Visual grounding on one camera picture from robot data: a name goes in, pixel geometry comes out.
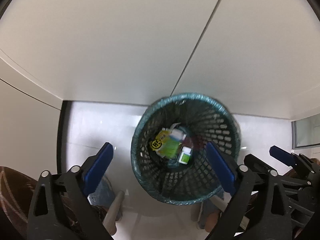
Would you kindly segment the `white green label pill bottle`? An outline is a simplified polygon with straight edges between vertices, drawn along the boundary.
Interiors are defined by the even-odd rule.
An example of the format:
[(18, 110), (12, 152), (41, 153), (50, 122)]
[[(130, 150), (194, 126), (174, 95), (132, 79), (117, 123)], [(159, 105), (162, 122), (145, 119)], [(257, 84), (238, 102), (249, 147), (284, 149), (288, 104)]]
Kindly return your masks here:
[(187, 146), (183, 146), (178, 158), (178, 162), (180, 164), (184, 164), (187, 165), (187, 163), (189, 162), (190, 158), (191, 158), (191, 152), (192, 149), (187, 147)]

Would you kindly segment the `yellow snack wrapper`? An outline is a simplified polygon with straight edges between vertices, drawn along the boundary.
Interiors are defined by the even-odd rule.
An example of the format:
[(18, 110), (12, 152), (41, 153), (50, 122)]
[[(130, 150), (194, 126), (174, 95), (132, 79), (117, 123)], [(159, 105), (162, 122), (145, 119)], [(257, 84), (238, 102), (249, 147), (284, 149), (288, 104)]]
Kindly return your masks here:
[(150, 148), (160, 157), (165, 157), (165, 145), (170, 139), (171, 130), (163, 128), (159, 133), (149, 141)]

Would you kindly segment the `teal mesh trash bin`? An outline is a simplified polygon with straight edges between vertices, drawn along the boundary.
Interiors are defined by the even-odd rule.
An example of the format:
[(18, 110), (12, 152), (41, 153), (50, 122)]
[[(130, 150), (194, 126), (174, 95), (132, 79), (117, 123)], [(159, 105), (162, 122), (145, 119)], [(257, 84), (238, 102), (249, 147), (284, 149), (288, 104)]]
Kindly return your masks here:
[(161, 98), (142, 115), (131, 142), (131, 164), (141, 187), (172, 205), (202, 202), (221, 189), (207, 145), (238, 158), (240, 129), (226, 106), (197, 93)]

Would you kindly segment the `green white medicine box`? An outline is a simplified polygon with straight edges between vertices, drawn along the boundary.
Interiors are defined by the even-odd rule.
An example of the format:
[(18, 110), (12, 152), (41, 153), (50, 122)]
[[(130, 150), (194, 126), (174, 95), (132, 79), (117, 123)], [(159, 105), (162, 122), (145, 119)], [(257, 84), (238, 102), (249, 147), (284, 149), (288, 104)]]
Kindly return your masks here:
[(187, 134), (180, 129), (164, 128), (159, 133), (161, 147), (158, 154), (162, 158), (172, 159), (176, 156), (180, 145), (187, 137)]

